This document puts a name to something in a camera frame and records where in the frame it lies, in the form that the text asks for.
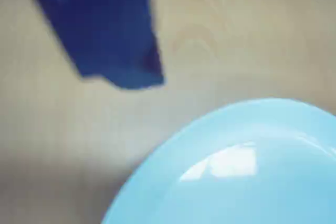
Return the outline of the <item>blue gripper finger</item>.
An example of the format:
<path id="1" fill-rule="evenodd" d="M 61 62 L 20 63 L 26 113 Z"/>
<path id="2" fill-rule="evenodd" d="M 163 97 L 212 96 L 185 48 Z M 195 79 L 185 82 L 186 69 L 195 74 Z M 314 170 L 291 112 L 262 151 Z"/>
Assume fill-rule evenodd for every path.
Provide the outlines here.
<path id="1" fill-rule="evenodd" d="M 124 89 L 164 83 L 150 0 L 37 0 L 84 77 Z"/>

